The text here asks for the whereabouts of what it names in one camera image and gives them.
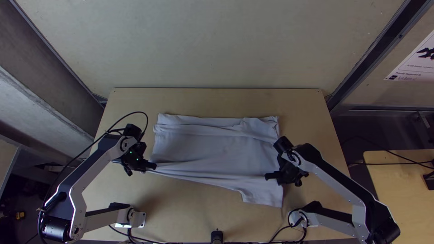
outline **cloth fold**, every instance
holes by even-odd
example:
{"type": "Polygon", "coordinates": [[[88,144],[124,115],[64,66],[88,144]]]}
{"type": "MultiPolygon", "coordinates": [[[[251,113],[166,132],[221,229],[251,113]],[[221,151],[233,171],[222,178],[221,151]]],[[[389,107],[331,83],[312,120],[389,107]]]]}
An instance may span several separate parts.
{"type": "Polygon", "coordinates": [[[159,114],[151,171],[241,193],[244,202],[281,207],[283,188],[265,173],[279,168],[278,117],[199,118],[159,114]]]}

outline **tabletop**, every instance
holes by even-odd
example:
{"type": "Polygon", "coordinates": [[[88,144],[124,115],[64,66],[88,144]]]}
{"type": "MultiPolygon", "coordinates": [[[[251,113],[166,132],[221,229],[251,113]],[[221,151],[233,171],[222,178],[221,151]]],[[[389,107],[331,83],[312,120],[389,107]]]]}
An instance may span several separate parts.
{"type": "MultiPolygon", "coordinates": [[[[311,143],[326,161],[349,176],[323,94],[317,89],[114,89],[96,137],[134,111],[149,116],[142,139],[148,145],[146,159],[152,153],[152,127],[158,113],[237,118],[276,115],[282,136],[295,145],[311,143]]],[[[134,114],[116,128],[127,123],[143,128],[146,118],[134,114]]],[[[118,164],[107,165],[83,195],[87,211],[120,202],[146,212],[145,227],[133,229],[132,234],[164,242],[209,242],[210,233],[217,228],[223,231],[226,242],[269,241],[280,227],[287,225],[289,210],[314,200],[327,208],[351,212],[347,201],[313,175],[303,178],[299,188],[284,187],[282,208],[244,203],[238,192],[216,186],[151,173],[134,172],[128,177],[118,164]]],[[[301,235],[300,231],[286,229],[276,240],[297,240],[301,235]]],[[[309,228],[306,240],[341,238],[348,236],[320,226],[309,228]]],[[[83,239],[123,241],[125,237],[103,227],[86,233],[83,239]]]]}
{"type": "MultiPolygon", "coordinates": [[[[434,150],[392,151],[416,162],[430,161],[434,150]]],[[[401,164],[408,161],[386,151],[367,151],[367,164],[400,163],[398,165],[368,165],[378,200],[389,207],[401,235],[394,244],[432,243],[434,229],[434,191],[427,189],[423,174],[433,169],[401,164]]]]}
{"type": "Polygon", "coordinates": [[[0,197],[12,171],[11,165],[17,149],[17,146],[0,139],[0,197]]]}

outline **poster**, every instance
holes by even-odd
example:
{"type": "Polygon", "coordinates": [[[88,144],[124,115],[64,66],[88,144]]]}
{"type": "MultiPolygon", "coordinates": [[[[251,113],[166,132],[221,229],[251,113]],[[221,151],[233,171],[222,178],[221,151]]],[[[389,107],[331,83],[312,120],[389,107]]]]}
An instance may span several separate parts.
{"type": "Polygon", "coordinates": [[[434,82],[434,31],[384,80],[434,82]]]}

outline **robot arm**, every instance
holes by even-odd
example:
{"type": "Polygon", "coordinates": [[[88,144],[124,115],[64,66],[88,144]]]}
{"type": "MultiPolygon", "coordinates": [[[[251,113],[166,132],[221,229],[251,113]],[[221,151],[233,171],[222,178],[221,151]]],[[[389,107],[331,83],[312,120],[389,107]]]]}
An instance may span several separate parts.
{"type": "Polygon", "coordinates": [[[323,208],[319,202],[313,201],[291,214],[291,224],[302,217],[308,226],[326,226],[357,238],[361,244],[388,244],[399,236],[399,227],[388,207],[324,161],[314,146],[293,146],[283,136],[274,144],[274,148],[278,151],[280,169],[266,174],[266,180],[275,178],[279,185],[294,183],[301,186],[301,178],[313,173],[353,205],[352,214],[347,214],[323,208]]]}
{"type": "Polygon", "coordinates": [[[106,209],[86,212],[82,195],[112,160],[119,159],[128,175],[132,174],[131,170],[145,172],[147,168],[156,168],[156,164],[143,159],[146,144],[138,142],[140,133],[138,127],[128,124],[122,135],[106,135],[97,150],[59,184],[44,204],[44,212],[38,220],[38,231],[44,238],[70,244],[85,232],[113,223],[116,227],[144,227],[146,214],[136,212],[128,204],[111,203],[106,209]]]}

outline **wire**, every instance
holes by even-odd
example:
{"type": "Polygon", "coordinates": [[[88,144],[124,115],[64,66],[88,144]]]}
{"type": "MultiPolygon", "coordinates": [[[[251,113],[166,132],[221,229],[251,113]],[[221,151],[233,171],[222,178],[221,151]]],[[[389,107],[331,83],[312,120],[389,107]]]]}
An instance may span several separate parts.
{"type": "Polygon", "coordinates": [[[137,240],[144,240],[144,241],[147,241],[147,242],[157,243],[157,244],[166,244],[164,242],[158,242],[158,241],[148,240],[148,239],[145,239],[145,238],[139,238],[139,237],[136,237],[136,236],[125,234],[125,233],[120,232],[119,230],[113,228],[111,225],[108,225],[108,227],[110,227],[113,231],[115,231],[115,232],[117,232],[117,233],[119,233],[121,235],[127,236],[128,238],[134,238],[134,239],[137,239],[137,240]]]}
{"type": "Polygon", "coordinates": [[[270,241],[269,242],[267,242],[267,243],[265,243],[265,244],[274,244],[274,243],[283,243],[283,244],[295,244],[295,243],[303,243],[303,241],[304,241],[304,239],[306,238],[306,235],[307,235],[307,228],[305,228],[305,227],[303,227],[303,236],[299,239],[299,240],[297,240],[297,241],[274,241],[274,239],[276,238],[276,236],[282,231],[282,230],[284,230],[284,229],[287,229],[287,228],[294,228],[294,227],[297,227],[302,221],[303,221],[303,218],[299,218],[298,220],[297,220],[297,222],[295,222],[293,225],[291,225],[291,222],[289,221],[289,217],[291,216],[291,214],[293,213],[293,212],[295,212],[295,211],[298,211],[298,210],[300,210],[300,208],[296,208],[296,209],[293,209],[292,211],[290,211],[289,213],[288,213],[288,225],[287,226],[285,226],[285,227],[282,227],[282,228],[280,228],[274,235],[273,235],[273,237],[270,239],[270,241]]]}
{"type": "Polygon", "coordinates": [[[33,240],[33,238],[35,238],[38,234],[36,233],[34,236],[32,236],[30,239],[28,239],[26,242],[24,242],[24,244],[29,243],[31,240],[33,240]]]}
{"type": "MultiPolygon", "coordinates": [[[[46,213],[48,213],[50,211],[50,209],[55,206],[57,204],[57,201],[59,200],[58,198],[53,198],[46,206],[44,206],[44,204],[47,202],[48,200],[48,196],[50,195],[50,191],[51,188],[53,187],[53,185],[56,183],[56,181],[59,179],[59,177],[62,175],[62,173],[65,171],[65,169],[72,163],[74,162],[77,158],[79,158],[83,153],[85,153],[87,150],[89,150],[93,145],[95,145],[99,140],[101,140],[104,136],[110,134],[112,132],[113,127],[115,127],[115,125],[117,125],[117,123],[119,123],[121,120],[125,119],[126,117],[132,115],[132,114],[136,114],[136,113],[142,113],[146,116],[146,125],[145,125],[145,129],[143,130],[143,132],[140,134],[139,136],[139,141],[140,139],[143,137],[143,135],[145,134],[146,129],[148,128],[148,122],[149,122],[149,118],[148,115],[142,111],[135,111],[129,114],[126,114],[124,116],[122,116],[120,119],[118,119],[112,126],[110,126],[110,128],[108,128],[107,131],[105,131],[100,137],[98,137],[98,139],[96,139],[93,143],[91,143],[89,146],[87,146],[82,152],[80,152],[77,156],[75,156],[73,159],[71,159],[71,161],[69,161],[65,166],[63,166],[63,169],[60,171],[60,173],[56,176],[56,178],[54,179],[53,183],[51,183],[51,185],[48,187],[47,193],[44,197],[44,201],[42,202],[42,206],[40,208],[39,214],[38,214],[38,234],[39,238],[41,239],[43,244],[47,244],[47,242],[44,240],[43,235],[42,235],[42,229],[41,226],[43,226],[42,221],[43,221],[43,217],[45,216],[46,213]]],[[[121,134],[119,131],[121,131],[123,129],[114,129],[113,132],[117,132],[119,134],[121,134]]]]}
{"type": "Polygon", "coordinates": [[[128,240],[130,240],[130,242],[131,242],[132,244],[137,244],[136,242],[134,242],[134,241],[131,239],[131,228],[128,228],[128,230],[127,230],[127,234],[128,234],[128,240]]]}
{"type": "MultiPolygon", "coordinates": [[[[376,146],[376,147],[378,147],[378,148],[380,148],[380,149],[382,149],[382,150],[384,150],[384,151],[386,151],[386,152],[388,152],[388,153],[390,153],[390,154],[392,154],[392,155],[395,155],[395,156],[398,157],[398,158],[402,158],[402,159],[404,159],[404,160],[407,160],[407,161],[410,161],[410,162],[411,162],[411,163],[402,163],[402,164],[418,164],[418,165],[420,165],[420,166],[422,166],[422,167],[425,167],[425,168],[434,169],[433,167],[429,167],[429,166],[423,165],[423,164],[425,164],[425,163],[429,163],[429,162],[432,162],[432,161],[416,162],[416,161],[414,161],[414,160],[411,160],[411,159],[409,159],[409,158],[406,158],[406,157],[404,157],[404,156],[401,156],[401,155],[399,155],[399,154],[396,154],[396,153],[394,153],[394,152],[392,152],[392,151],[390,151],[390,150],[384,148],[383,146],[381,146],[381,145],[379,145],[379,144],[377,144],[377,143],[375,143],[375,142],[373,142],[373,141],[371,141],[371,140],[368,140],[368,139],[366,139],[366,138],[364,138],[364,137],[361,137],[361,136],[353,136],[353,137],[351,137],[351,138],[349,138],[349,139],[343,141],[343,142],[340,144],[340,146],[342,147],[345,143],[347,143],[348,141],[351,141],[351,140],[353,140],[353,139],[361,139],[361,140],[363,140],[363,141],[365,141],[365,142],[368,142],[368,143],[370,143],[370,144],[372,144],[372,145],[374,145],[374,146],[376,146]]],[[[394,164],[394,163],[391,163],[391,164],[352,163],[352,164],[365,164],[365,165],[395,165],[395,164],[396,164],[396,165],[398,165],[398,164],[400,164],[400,163],[395,163],[395,164],[394,164]]]]}

